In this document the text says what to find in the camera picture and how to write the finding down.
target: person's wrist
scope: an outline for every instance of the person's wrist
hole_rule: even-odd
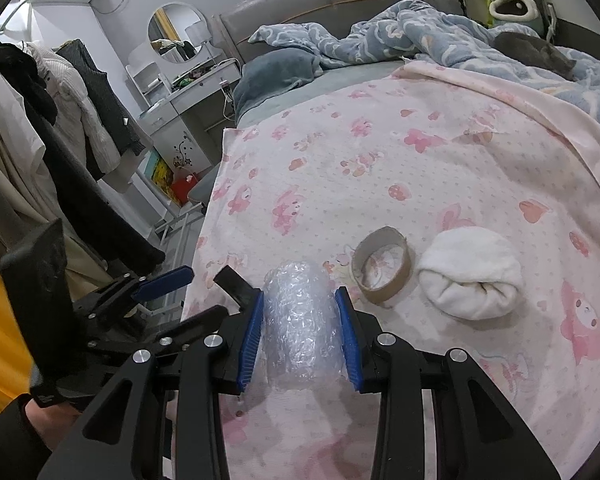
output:
[[[80,412],[67,402],[40,408],[33,399],[26,404],[25,414],[42,442],[51,451],[58,446],[80,416]]]

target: pink patterned bed sheet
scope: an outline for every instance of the pink patterned bed sheet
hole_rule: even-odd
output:
[[[443,230],[498,232],[520,254],[523,303],[501,319],[464,322],[427,303],[413,276],[386,308],[367,303],[349,262],[385,225],[407,238],[414,261]],[[212,281],[222,266],[262,286],[289,259],[321,263],[333,288],[347,286],[358,309],[416,348],[467,349],[564,478],[599,442],[600,128],[577,108],[412,62],[226,130],[185,317],[214,304],[235,308]],[[371,279],[395,263],[391,252],[371,261]],[[427,478],[435,478],[424,397]],[[222,398],[232,478],[368,479],[378,406],[378,396],[360,396],[346,380],[272,390],[260,363],[240,399]]]

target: bubble wrap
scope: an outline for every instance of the bubble wrap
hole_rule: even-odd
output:
[[[267,380],[281,390],[302,390],[343,375],[340,313],[325,270],[314,262],[288,262],[264,285],[263,348]]]

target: folded white sock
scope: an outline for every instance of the folded white sock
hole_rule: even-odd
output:
[[[523,287],[513,246],[482,227],[440,233],[420,258],[416,275],[431,303],[469,320],[508,314]]]

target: gray leather headboard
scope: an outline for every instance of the gray leather headboard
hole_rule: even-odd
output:
[[[400,0],[249,0],[230,12],[213,16],[213,42],[227,56],[248,62],[272,50],[265,43],[248,43],[261,25],[316,22],[337,38],[351,25],[379,14]]]

